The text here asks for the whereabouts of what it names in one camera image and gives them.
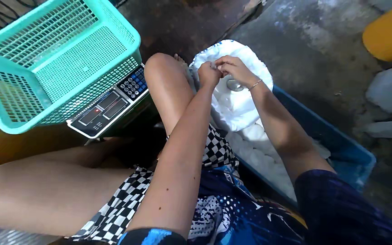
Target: checkered shorts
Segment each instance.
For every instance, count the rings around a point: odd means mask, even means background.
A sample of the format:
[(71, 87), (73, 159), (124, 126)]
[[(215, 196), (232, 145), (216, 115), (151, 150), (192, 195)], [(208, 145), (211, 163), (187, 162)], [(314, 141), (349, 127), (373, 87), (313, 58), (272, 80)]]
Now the checkered shorts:
[[(225, 165), (236, 168), (238, 163), (229, 143), (210, 125), (202, 168)], [(152, 171), (138, 167), (117, 189), (110, 201), (70, 239), (75, 242), (94, 240), (116, 244), (145, 197), (153, 176)]]

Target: teal plastic basket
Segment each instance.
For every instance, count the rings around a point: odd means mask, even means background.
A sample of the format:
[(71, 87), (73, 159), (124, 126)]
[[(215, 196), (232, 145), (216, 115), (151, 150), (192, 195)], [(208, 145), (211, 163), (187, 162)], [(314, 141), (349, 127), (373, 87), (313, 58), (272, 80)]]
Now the teal plastic basket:
[(0, 128), (62, 123), (141, 64), (108, 0), (48, 0), (0, 30)]

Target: silver bracelet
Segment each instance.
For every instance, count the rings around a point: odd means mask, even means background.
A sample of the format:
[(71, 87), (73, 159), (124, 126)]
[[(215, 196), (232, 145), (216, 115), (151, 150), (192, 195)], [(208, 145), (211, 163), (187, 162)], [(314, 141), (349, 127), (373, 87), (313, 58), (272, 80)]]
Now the silver bracelet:
[(248, 90), (250, 91), (250, 90), (253, 89), (255, 86), (257, 86), (258, 83), (260, 83), (260, 82), (262, 82), (262, 81), (263, 81), (262, 79), (258, 80), (257, 83), (255, 83), (252, 87), (248, 88)]

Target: hand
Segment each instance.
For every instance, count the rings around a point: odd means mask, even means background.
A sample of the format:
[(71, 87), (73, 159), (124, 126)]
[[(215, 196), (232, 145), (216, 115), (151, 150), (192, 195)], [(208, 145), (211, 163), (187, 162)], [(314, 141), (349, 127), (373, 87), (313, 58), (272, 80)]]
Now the hand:
[(260, 78), (253, 74), (238, 57), (225, 55), (214, 62), (223, 76), (231, 74), (235, 80), (246, 88), (254, 86)]
[(210, 61), (205, 62), (200, 66), (197, 73), (199, 74), (201, 88), (209, 87), (214, 90), (222, 77), (222, 73), (220, 70), (212, 68), (211, 65)]

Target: forearm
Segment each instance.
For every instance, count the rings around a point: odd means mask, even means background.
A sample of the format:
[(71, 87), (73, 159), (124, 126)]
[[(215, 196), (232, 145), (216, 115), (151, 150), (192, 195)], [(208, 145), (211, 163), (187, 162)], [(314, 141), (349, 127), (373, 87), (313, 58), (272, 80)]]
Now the forearm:
[(311, 139), (300, 124), (264, 83), (254, 87), (251, 94), (264, 130), (282, 158), (293, 183), (300, 174), (308, 170), (323, 169), (334, 172), (314, 149)]
[(199, 190), (213, 90), (202, 87), (166, 143), (128, 230), (157, 227), (188, 236)]

